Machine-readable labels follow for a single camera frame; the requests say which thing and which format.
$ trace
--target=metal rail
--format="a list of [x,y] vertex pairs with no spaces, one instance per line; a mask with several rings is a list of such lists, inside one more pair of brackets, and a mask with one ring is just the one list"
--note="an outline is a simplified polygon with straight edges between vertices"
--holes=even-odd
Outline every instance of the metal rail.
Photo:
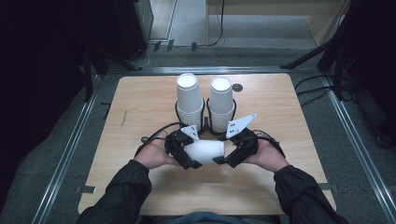
[[[328,77],[323,78],[323,83],[326,86],[332,85],[332,81]],[[333,92],[330,92],[329,96],[389,223],[396,223],[396,206],[388,186],[361,141],[361,137],[348,115],[344,103],[338,101]]]
[[174,76],[183,73],[194,73],[195,75],[231,75],[231,74],[259,74],[259,73],[317,73],[315,66],[301,66],[293,70],[281,69],[279,66],[199,66],[199,67],[151,67],[138,71],[126,71],[123,67],[110,68],[113,74],[122,73],[126,77],[139,76]]
[[[102,81],[103,81],[102,78],[96,75],[93,83],[93,86],[96,90],[100,88],[100,86],[102,85]],[[81,133],[84,130],[87,119],[91,113],[93,104],[96,99],[96,93],[97,91],[93,93],[90,101],[85,103],[85,105],[82,108],[76,126],[74,127],[73,132],[71,133],[67,145],[64,149],[64,153],[62,154],[62,157],[58,163],[58,166],[56,167],[54,174],[52,175],[49,184],[47,185],[41,203],[38,206],[38,209],[35,213],[35,217],[32,221],[32,223],[34,224],[46,222],[46,219],[50,213],[50,209],[53,205],[53,202],[55,201],[58,191],[62,185],[62,182],[64,181],[64,176],[67,172],[70,161],[73,158],[73,154],[78,144],[78,140],[81,137]]]

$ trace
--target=person's right hand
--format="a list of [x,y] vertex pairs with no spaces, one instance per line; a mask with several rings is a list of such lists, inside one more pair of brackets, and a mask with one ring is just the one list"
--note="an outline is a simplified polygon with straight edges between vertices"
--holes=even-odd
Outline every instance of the person's right hand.
[[245,159],[244,163],[250,163],[260,166],[267,171],[276,172],[289,163],[286,159],[274,148],[271,143],[259,139],[259,149],[257,153]]
[[177,161],[166,153],[165,141],[160,139],[155,139],[147,144],[134,157],[134,160],[142,163],[148,169],[155,169],[165,164],[178,166]]

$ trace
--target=tabletop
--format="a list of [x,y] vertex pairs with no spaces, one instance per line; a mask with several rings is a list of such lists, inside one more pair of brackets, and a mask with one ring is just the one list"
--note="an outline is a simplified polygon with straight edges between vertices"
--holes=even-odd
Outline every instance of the tabletop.
[[[215,75],[197,76],[204,99],[210,94]],[[233,84],[235,119],[257,114],[248,125],[262,130],[282,146],[288,162],[311,174],[319,183],[327,183],[318,153],[308,130],[303,111],[287,74],[228,75]],[[86,186],[96,187],[93,194],[83,193],[78,211],[94,205],[105,193],[114,174],[134,157],[142,144],[161,127],[177,121],[177,75],[123,77],[116,89],[105,128],[94,156]],[[216,139],[209,132],[201,139]],[[228,141],[225,155],[235,149]],[[207,164],[197,170],[165,165],[150,170],[152,192],[144,202],[141,215],[185,215],[210,211],[221,215],[283,214],[276,193],[274,174],[251,164]],[[332,193],[323,190],[335,209]]]

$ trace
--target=white paper cup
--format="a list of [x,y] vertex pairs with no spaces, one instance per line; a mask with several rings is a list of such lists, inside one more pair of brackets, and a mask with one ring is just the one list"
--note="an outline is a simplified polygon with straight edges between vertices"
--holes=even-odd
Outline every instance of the white paper cup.
[[216,133],[227,132],[228,121],[233,118],[234,109],[235,105],[233,105],[233,108],[229,112],[221,115],[212,112],[210,108],[210,128]]
[[198,79],[192,73],[177,77],[177,106],[186,113],[195,112],[202,106]]
[[196,125],[197,131],[199,132],[199,131],[201,131],[201,128],[205,123],[202,110],[203,110],[203,108],[201,108],[201,110],[199,110],[198,112],[196,112],[194,114],[183,114],[182,111],[177,109],[177,113],[178,113],[178,117],[180,118],[181,122],[188,124],[188,125]]
[[233,108],[232,82],[227,77],[215,77],[210,88],[209,108],[217,114],[228,113]]
[[212,140],[198,140],[186,146],[186,152],[201,164],[213,162],[213,158],[224,156],[224,142]]

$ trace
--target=black sleeve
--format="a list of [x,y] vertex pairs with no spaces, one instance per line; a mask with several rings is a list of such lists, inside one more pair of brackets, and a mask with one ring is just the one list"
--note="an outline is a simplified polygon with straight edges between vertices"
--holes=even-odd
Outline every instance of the black sleeve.
[[129,161],[108,184],[105,195],[85,209],[77,223],[135,223],[150,192],[149,169]]
[[348,223],[332,209],[317,181],[306,172],[286,166],[274,175],[282,210],[293,223]]

